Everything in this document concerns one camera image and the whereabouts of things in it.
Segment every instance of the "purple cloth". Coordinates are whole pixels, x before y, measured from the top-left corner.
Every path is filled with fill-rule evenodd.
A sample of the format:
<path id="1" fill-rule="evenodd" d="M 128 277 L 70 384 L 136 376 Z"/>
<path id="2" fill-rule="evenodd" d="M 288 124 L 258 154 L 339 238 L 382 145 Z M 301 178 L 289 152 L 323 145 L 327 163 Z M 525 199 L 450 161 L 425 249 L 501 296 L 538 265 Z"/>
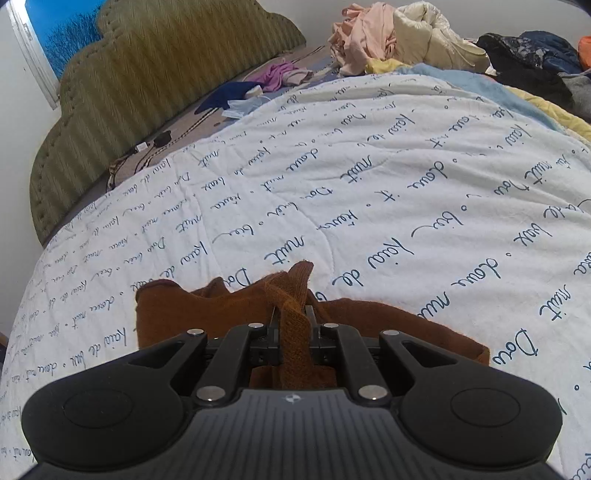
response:
<path id="1" fill-rule="evenodd" d="M 275 63 L 269 65 L 269 67 L 261 74 L 249 78 L 250 82 L 262 83 L 263 92 L 276 92 L 281 88 L 281 81 L 283 80 L 283 74 L 295 70 L 297 67 L 290 61 L 284 61 L 283 63 Z"/>

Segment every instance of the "white logo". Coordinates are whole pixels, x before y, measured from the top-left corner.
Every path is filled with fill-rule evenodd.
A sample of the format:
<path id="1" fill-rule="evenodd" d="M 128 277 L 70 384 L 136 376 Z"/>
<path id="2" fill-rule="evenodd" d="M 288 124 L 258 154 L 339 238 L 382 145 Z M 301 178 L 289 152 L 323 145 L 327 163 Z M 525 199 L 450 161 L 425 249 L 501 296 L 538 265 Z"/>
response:
<path id="1" fill-rule="evenodd" d="M 291 393 L 289 395 L 286 395 L 284 398 L 286 401 L 288 401 L 292 405 L 294 403 L 298 403 L 301 400 L 301 397 L 297 393 Z"/>

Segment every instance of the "light blue face mask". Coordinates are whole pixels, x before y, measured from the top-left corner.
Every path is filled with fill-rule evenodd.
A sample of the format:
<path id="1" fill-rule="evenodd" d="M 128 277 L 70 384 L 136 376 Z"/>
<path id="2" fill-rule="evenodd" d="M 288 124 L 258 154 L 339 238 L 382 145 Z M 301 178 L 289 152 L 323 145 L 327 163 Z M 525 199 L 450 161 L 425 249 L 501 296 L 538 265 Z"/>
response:
<path id="1" fill-rule="evenodd" d="M 222 116 L 227 116 L 228 118 L 242 118 L 247 116 L 249 113 L 254 112 L 254 110 L 269 102 L 270 100 L 271 99 L 269 97 L 264 95 L 251 97 L 246 100 L 228 100 L 228 105 L 230 108 L 224 110 L 222 112 Z"/>

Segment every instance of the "headboard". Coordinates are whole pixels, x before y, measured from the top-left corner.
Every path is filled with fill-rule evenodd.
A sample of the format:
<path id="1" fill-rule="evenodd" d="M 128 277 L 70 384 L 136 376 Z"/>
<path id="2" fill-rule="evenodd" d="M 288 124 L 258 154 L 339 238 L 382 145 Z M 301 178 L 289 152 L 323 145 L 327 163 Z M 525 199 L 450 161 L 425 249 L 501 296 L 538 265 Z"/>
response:
<path id="1" fill-rule="evenodd" d="M 61 118 L 31 172 L 41 243 L 103 174 L 174 115 L 240 72 L 305 42 L 254 0 L 108 0 L 103 38 L 61 79 Z"/>

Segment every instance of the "orange cloth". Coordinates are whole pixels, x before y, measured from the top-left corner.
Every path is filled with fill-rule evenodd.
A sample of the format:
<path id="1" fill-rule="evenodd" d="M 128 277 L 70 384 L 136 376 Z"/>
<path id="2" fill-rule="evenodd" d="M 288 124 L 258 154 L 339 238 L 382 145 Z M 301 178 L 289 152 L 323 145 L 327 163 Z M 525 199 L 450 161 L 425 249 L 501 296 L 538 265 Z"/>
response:
<path id="1" fill-rule="evenodd" d="M 370 58 L 388 60 L 394 56 L 394 10 L 383 2 L 369 8 L 352 4 L 343 9 L 346 18 L 333 24 L 333 34 L 328 39 L 343 75 L 363 73 Z"/>
<path id="2" fill-rule="evenodd" d="M 582 37 L 579 40 L 579 60 L 583 70 L 591 69 L 591 37 Z"/>
<path id="3" fill-rule="evenodd" d="M 310 356 L 311 326 L 303 309 L 312 305 L 318 323 L 351 325 L 365 337 L 377 337 L 382 330 L 400 330 L 488 365 L 487 347 L 395 307 L 349 299 L 318 302 L 307 288 L 312 268 L 310 262 L 298 262 L 289 272 L 269 275 L 234 293 L 228 292 L 221 278 L 192 293 L 171 280 L 150 282 L 135 295 L 139 347 L 145 348 L 190 328 L 202 328 L 214 338 L 236 325 L 269 323 L 273 308 L 277 307 L 281 312 L 283 364 L 278 368 L 255 368 L 251 386 L 291 390 L 335 387 L 334 370 L 314 365 Z"/>

